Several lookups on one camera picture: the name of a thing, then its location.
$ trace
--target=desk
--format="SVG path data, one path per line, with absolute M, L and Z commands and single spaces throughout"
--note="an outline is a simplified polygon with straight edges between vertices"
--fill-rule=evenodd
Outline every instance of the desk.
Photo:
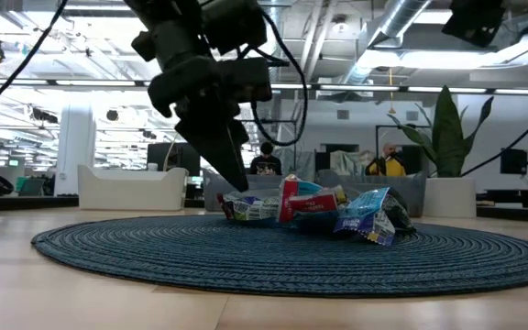
M 494 203 L 520 203 L 523 208 L 528 208 L 528 189 L 494 189 L 478 197 L 479 201 L 492 201 Z

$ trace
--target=ceiling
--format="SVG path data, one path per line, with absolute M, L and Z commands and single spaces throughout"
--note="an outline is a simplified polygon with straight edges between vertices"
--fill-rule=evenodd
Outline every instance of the ceiling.
M 2 48 L 5 52 L 5 59 L 0 62 L 0 78 L 7 77 L 16 68 L 35 44 L 41 30 L 48 26 L 55 2 L 45 3 L 25 0 L 23 7 L 17 7 L 15 1 L 0 1 L 0 40 L 4 42 Z M 528 25 L 528 0 L 510 1 L 505 23 L 494 42 L 486 49 L 477 49 L 440 32 L 451 15 L 449 1 L 432 1 L 403 34 L 397 49 L 367 49 L 368 44 L 364 41 L 371 34 L 374 23 L 379 22 L 385 14 L 383 0 L 271 0 L 260 3 L 267 6 L 269 13 L 277 18 L 285 44 L 296 60 L 305 64 L 305 74 L 312 82 L 343 82 L 350 70 L 358 65 L 368 71 L 364 83 L 528 87 L 528 61 L 518 62 L 514 56 L 511 60 L 505 59 L 508 56 L 506 53 L 518 46 L 512 45 L 516 42 L 518 32 Z M 345 23 L 344 28 L 336 28 L 336 17 L 340 17 L 339 22 Z M 19 77 L 149 81 L 160 73 L 158 63 L 155 60 L 144 62 L 130 45 L 141 30 L 145 30 L 144 26 L 121 1 L 71 0 L 63 17 Z M 313 34 L 313 43 L 305 51 L 310 33 Z M 269 42 L 262 48 L 282 56 L 275 51 L 276 43 L 270 31 Z M 471 62 L 465 63 L 472 55 L 482 55 L 476 56 L 479 58 L 479 68 L 474 68 Z M 215 56 L 220 59 L 235 58 L 235 54 Z M 279 68 L 271 77 L 276 83 L 298 82 L 294 68 Z M 142 166 L 145 164 L 145 146 L 148 143 L 174 140 L 173 127 L 178 119 L 164 118 L 153 110 L 146 93 L 119 91 L 115 88 L 94 88 L 91 93 L 95 93 L 93 109 L 100 130 L 96 145 L 99 166 Z M 30 109 L 37 108 L 61 121 L 62 100 L 67 97 L 70 97 L 69 91 L 63 86 L 9 88 L 0 97 L 0 149 L 31 150 L 41 157 L 53 157 L 52 154 L 58 149 L 60 125 L 35 120 L 30 115 Z M 259 111 L 264 116 L 274 116 L 274 106 L 278 106 L 278 118 L 290 116 L 287 114 L 292 112 L 294 106 L 287 106 L 286 101 L 293 98 L 292 93 L 279 93 L 275 97 L 282 98 L 283 102 L 279 100 L 276 105 L 263 104 L 258 107 Z M 361 101 L 378 104 L 386 97 L 387 93 L 374 93 Z M 118 111 L 120 120 L 107 120 L 108 110 Z M 246 106 L 241 117 L 252 118 Z M 155 138 L 146 138 L 141 131 L 125 131 L 128 127 L 144 128 L 152 132 Z M 261 140 L 256 134 L 250 138 L 253 146 Z M 255 153 L 254 150 L 246 146 L 245 152 L 249 159 L 249 155 Z M 42 164 L 32 161 L 31 165 L 37 167 Z

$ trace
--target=pillar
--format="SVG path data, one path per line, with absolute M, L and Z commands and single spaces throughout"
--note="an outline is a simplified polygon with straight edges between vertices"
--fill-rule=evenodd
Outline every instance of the pillar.
M 96 124 L 90 93 L 69 93 L 60 117 L 54 195 L 79 193 L 78 165 L 94 165 Z

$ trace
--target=snake plant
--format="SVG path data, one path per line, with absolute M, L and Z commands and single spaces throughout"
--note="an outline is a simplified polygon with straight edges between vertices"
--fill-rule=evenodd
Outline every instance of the snake plant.
M 427 158 L 437 168 L 437 177 L 456 178 L 460 176 L 464 160 L 472 150 L 476 133 L 478 133 L 484 120 L 490 115 L 493 99 L 494 97 L 489 98 L 482 106 L 476 129 L 468 137 L 464 137 L 461 125 L 466 109 L 461 114 L 457 111 L 447 86 L 443 87 L 437 98 L 433 123 L 422 107 L 417 105 L 431 128 L 430 137 L 412 125 L 401 124 L 394 115 L 388 116 L 404 132 L 407 138 L 423 148 Z

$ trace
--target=round rug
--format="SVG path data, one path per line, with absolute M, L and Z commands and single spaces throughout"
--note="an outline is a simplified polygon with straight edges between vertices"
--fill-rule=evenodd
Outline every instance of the round rug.
M 42 254 L 82 270 L 219 292 L 402 297 L 528 285 L 528 242 L 416 225 L 391 247 L 233 225 L 221 215 L 142 217 L 35 236 Z

